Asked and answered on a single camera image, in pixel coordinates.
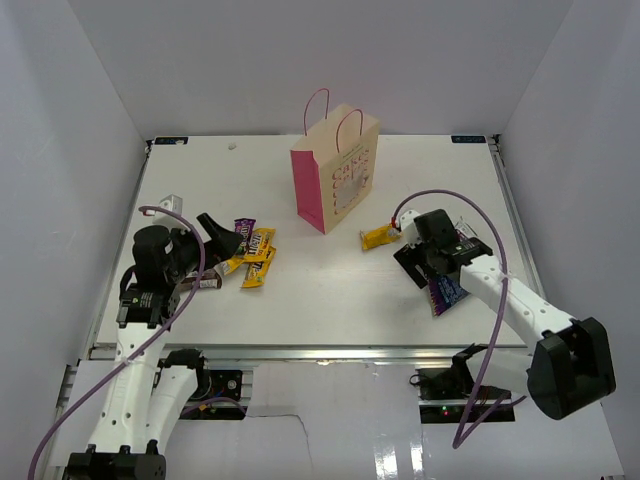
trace cable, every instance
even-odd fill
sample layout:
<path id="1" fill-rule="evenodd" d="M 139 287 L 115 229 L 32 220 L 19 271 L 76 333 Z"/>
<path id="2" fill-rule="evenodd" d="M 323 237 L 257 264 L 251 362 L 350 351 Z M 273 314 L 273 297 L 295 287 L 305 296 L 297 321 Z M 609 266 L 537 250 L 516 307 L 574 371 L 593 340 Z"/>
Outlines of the cable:
<path id="1" fill-rule="evenodd" d="M 185 310 L 185 308 L 187 308 L 187 305 L 189 305 L 194 295 L 198 291 L 198 288 L 200 287 L 200 279 L 202 278 L 202 274 L 204 272 L 205 250 L 204 250 L 204 243 L 202 241 L 202 237 L 200 236 L 198 231 L 195 229 L 195 227 L 188 220 L 183 218 L 181 215 L 161 207 L 145 205 L 140 207 L 138 210 L 141 212 L 146 212 L 147 210 L 151 210 L 155 212 L 164 213 L 165 215 L 169 215 L 170 217 L 175 218 L 180 223 L 182 223 L 185 227 L 191 230 L 194 237 L 196 238 L 196 241 L 198 242 L 198 247 L 200 249 L 200 263 L 198 264 L 198 274 L 196 275 L 195 281 L 193 282 L 193 287 L 191 287 L 191 290 L 189 291 L 189 295 L 187 295 L 187 298 L 185 298 L 184 303 L 178 307 L 178 309 L 171 316 L 171 318 L 169 318 L 165 322 L 165 324 L 162 325 L 162 327 L 155 334 L 153 334 L 153 336 L 149 338 L 149 340 L 147 340 L 142 345 L 140 345 L 140 347 L 136 351 L 134 351 L 126 360 L 124 360 L 117 367 L 111 370 L 111 372 L 105 375 L 105 377 L 102 380 L 96 383 L 95 386 L 91 388 L 91 390 L 89 390 L 82 397 L 80 397 L 80 399 L 76 403 L 74 403 L 69 408 L 67 408 L 67 410 L 60 416 L 60 418 L 56 420 L 56 422 L 51 426 L 51 428 L 47 431 L 47 433 L 45 433 L 44 437 L 42 437 L 42 440 L 38 444 L 38 447 L 36 448 L 36 451 L 33 454 L 33 458 L 31 459 L 31 464 L 29 465 L 29 474 L 27 476 L 28 480 L 35 480 L 38 460 L 40 459 L 40 456 L 42 455 L 42 452 L 44 451 L 45 446 L 47 445 L 47 443 L 49 443 L 49 440 L 51 440 L 51 437 L 53 437 L 53 435 L 56 433 L 58 428 L 60 428 L 60 425 L 62 425 L 71 415 L 73 415 L 73 413 L 76 410 L 78 410 L 78 408 L 80 408 L 87 400 L 89 400 L 89 398 L 91 398 L 98 390 L 100 390 L 102 387 L 108 384 L 114 377 L 116 377 L 120 372 L 122 372 L 132 360 L 137 358 L 142 352 L 144 352 L 147 348 L 149 348 L 158 338 L 160 338 L 160 335 L 162 335 L 164 332 L 169 330 L 173 322 L 175 322 L 178 319 L 178 317 L 182 314 L 182 312 Z"/>
<path id="2" fill-rule="evenodd" d="M 232 403 L 235 407 L 238 408 L 238 410 L 240 410 L 242 413 L 244 413 L 245 415 L 247 414 L 247 410 L 240 404 L 240 402 L 234 400 L 233 398 L 228 398 L 228 397 L 211 397 L 211 398 L 207 398 L 206 400 L 203 400 L 200 403 L 197 403 L 196 405 L 194 405 L 193 407 L 188 407 L 185 408 L 182 413 L 180 414 L 180 418 L 184 418 L 185 415 L 189 415 L 191 412 L 195 412 L 196 410 L 199 410 L 200 407 L 205 407 L 207 405 L 211 405 L 212 403 L 219 403 L 219 402 L 228 402 L 228 403 Z"/>
<path id="3" fill-rule="evenodd" d="M 473 384 L 473 388 L 471 389 L 471 395 L 469 395 L 467 404 L 464 407 L 464 412 L 462 413 L 462 418 L 460 419 L 460 423 L 458 424 L 456 434 L 453 438 L 452 446 L 454 449 L 457 449 L 469 437 L 471 432 L 473 432 L 476 428 L 478 428 L 478 425 L 480 425 L 485 418 L 491 415 L 491 413 L 493 413 L 498 408 L 500 403 L 502 403 L 502 401 L 506 399 L 506 395 L 508 395 L 508 393 L 505 393 L 500 397 L 498 397 L 497 401 L 490 408 L 488 408 L 475 422 L 473 422 L 473 424 L 467 429 L 466 432 L 464 431 L 465 424 L 469 419 L 469 414 L 471 413 L 473 405 L 475 404 L 478 398 L 478 392 L 480 390 L 480 386 L 482 385 L 482 379 L 484 378 L 484 374 L 486 373 L 487 368 L 489 367 L 489 360 L 491 360 L 491 354 L 493 353 L 496 343 L 498 342 L 498 334 L 500 333 L 500 326 L 502 325 L 502 319 L 504 318 L 504 312 L 507 305 L 507 294 L 509 293 L 509 277 L 507 274 L 508 272 L 507 252 L 504 248 L 504 243 L 502 242 L 502 238 L 500 238 L 500 234 L 498 233 L 498 229 L 493 224 L 489 216 L 484 212 L 484 210 L 482 210 L 478 206 L 478 204 L 476 204 L 470 198 L 466 197 L 465 195 L 462 195 L 461 193 L 454 192 L 452 190 L 445 190 L 445 189 L 422 190 L 420 192 L 414 193 L 413 195 L 409 195 L 402 202 L 400 202 L 400 205 L 398 205 L 395 212 L 393 213 L 393 216 L 391 217 L 391 223 L 393 224 L 393 226 L 397 228 L 396 219 L 402 207 L 404 207 L 408 202 L 410 202 L 416 197 L 429 195 L 432 193 L 442 193 L 445 195 L 451 195 L 453 197 L 459 198 L 460 200 L 469 204 L 476 212 L 478 212 L 478 214 L 483 218 L 483 220 L 489 226 L 489 229 L 491 230 L 491 233 L 493 233 L 493 236 L 496 240 L 496 243 L 498 245 L 498 252 L 500 255 L 500 269 L 502 270 L 502 273 L 504 275 L 504 278 L 502 279 L 502 291 L 500 293 L 500 303 L 498 304 L 496 323 L 493 326 L 493 331 L 491 332 L 491 338 L 489 339 L 489 344 L 487 346 L 487 353 L 485 354 L 484 359 L 482 360 L 482 364 L 480 365 L 480 370 L 478 371 L 478 376 L 476 377 L 476 381 Z"/>

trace yellow candy wrapper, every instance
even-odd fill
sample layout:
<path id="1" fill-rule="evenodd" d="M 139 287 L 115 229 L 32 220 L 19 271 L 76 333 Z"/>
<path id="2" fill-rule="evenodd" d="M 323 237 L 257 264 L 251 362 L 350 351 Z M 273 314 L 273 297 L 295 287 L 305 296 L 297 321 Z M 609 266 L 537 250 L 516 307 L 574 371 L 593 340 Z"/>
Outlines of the yellow candy wrapper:
<path id="1" fill-rule="evenodd" d="M 384 225 L 370 232 L 360 232 L 360 238 L 362 239 L 362 250 L 370 250 L 380 245 L 386 245 L 393 243 L 402 237 L 402 232 L 396 230 L 391 224 Z"/>
<path id="2" fill-rule="evenodd" d="M 235 272 L 243 263 L 243 257 L 231 257 L 229 260 L 220 263 L 220 270 L 222 270 L 222 274 L 226 277 L 230 273 Z"/>
<path id="3" fill-rule="evenodd" d="M 265 277 L 275 256 L 275 247 L 270 247 L 267 252 L 267 259 L 264 262 L 250 263 L 247 275 L 244 277 L 244 282 L 242 283 L 242 288 L 254 288 L 264 285 Z"/>
<path id="4" fill-rule="evenodd" d="M 275 234 L 275 228 L 256 228 L 247 246 L 247 253 L 244 254 L 244 261 L 246 263 L 264 262 Z"/>

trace purple candy wrapper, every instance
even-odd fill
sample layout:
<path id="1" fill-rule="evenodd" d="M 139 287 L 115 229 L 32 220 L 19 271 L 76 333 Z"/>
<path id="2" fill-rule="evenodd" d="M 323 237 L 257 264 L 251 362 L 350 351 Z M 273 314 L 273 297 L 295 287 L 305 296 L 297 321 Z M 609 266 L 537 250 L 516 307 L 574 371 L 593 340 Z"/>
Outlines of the purple candy wrapper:
<path id="1" fill-rule="evenodd" d="M 238 247 L 236 255 L 242 256 L 247 253 L 247 245 L 249 244 L 249 239 L 253 233 L 253 226 L 256 224 L 256 221 L 253 218 L 236 218 L 234 222 L 236 223 L 236 233 L 242 235 L 242 243 L 240 247 Z"/>
<path id="2" fill-rule="evenodd" d="M 475 237 L 476 232 L 462 219 L 455 225 L 460 240 Z M 431 298 L 431 312 L 434 317 L 439 317 L 460 300 L 469 295 L 456 281 L 449 277 L 438 275 L 428 280 L 429 296 Z"/>

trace candy bar wrapper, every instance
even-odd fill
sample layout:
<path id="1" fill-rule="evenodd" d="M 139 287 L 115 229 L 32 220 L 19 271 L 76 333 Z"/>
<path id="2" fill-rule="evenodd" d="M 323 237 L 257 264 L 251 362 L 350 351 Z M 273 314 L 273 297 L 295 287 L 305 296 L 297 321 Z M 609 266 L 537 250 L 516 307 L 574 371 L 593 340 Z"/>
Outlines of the candy bar wrapper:
<path id="1" fill-rule="evenodd" d="M 462 218 L 455 224 L 460 240 L 466 240 L 477 236 L 476 232 Z M 429 296 L 431 300 L 431 312 L 434 317 L 439 317 L 460 300 L 469 295 L 458 282 L 444 275 L 428 279 Z"/>
<path id="2" fill-rule="evenodd" d="M 267 258 L 264 262 L 254 262 L 249 264 L 249 269 L 242 283 L 242 288 L 254 288 L 264 285 L 267 272 L 271 266 L 273 258 L 276 256 L 275 247 L 270 247 Z"/>
<path id="3" fill-rule="evenodd" d="M 242 235 L 242 243 L 240 243 L 236 255 L 243 256 L 247 253 L 247 247 L 249 246 L 249 240 L 251 239 L 256 221 L 253 218 L 236 218 L 234 222 L 236 224 L 236 233 Z"/>
<path id="4" fill-rule="evenodd" d="M 186 292 L 193 288 L 193 283 L 196 281 L 198 272 L 191 272 L 184 280 L 178 285 L 179 292 Z M 205 270 L 200 279 L 200 288 L 215 288 L 216 290 L 222 288 L 222 277 L 213 268 Z"/>
<path id="5" fill-rule="evenodd" d="M 232 272 L 235 272 L 240 265 L 244 263 L 244 257 L 231 257 L 229 260 L 220 262 L 219 268 L 222 274 L 226 277 Z"/>
<path id="6" fill-rule="evenodd" d="M 370 232 L 360 231 L 360 239 L 362 240 L 362 250 L 370 250 L 380 245 L 393 243 L 402 237 L 402 233 L 391 226 L 384 225 Z"/>
<path id="7" fill-rule="evenodd" d="M 275 228 L 256 228 L 249 241 L 247 253 L 244 255 L 244 261 L 247 263 L 264 262 L 267 259 L 269 247 L 275 234 Z"/>

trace metal frame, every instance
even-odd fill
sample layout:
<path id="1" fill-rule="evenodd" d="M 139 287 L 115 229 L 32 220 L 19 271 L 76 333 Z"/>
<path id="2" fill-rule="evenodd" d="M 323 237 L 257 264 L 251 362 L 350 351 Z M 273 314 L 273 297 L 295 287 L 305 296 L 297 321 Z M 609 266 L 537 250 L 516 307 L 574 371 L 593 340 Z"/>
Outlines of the metal frame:
<path id="1" fill-rule="evenodd" d="M 507 179 L 507 170 L 500 153 L 499 142 L 499 135 L 487 137 L 489 152 L 491 153 L 493 166 L 495 167 L 496 175 L 498 176 L 498 183 L 500 184 L 502 196 L 504 197 L 504 201 L 507 205 L 507 212 L 509 213 L 509 218 L 511 219 L 511 224 L 513 225 L 513 229 L 516 235 L 518 249 L 522 254 L 522 261 L 527 272 L 529 287 L 542 298 L 546 299 L 547 297 L 545 295 L 542 282 L 540 281 L 538 270 L 533 261 L 533 256 L 531 255 L 531 247 L 529 247 L 529 242 L 527 241 L 527 237 L 525 236 L 524 227 L 522 226 L 522 220 L 520 219 L 520 215 L 518 214 L 518 208 L 516 207 L 513 193 L 511 192 L 511 187 L 509 186 L 509 180 Z"/>

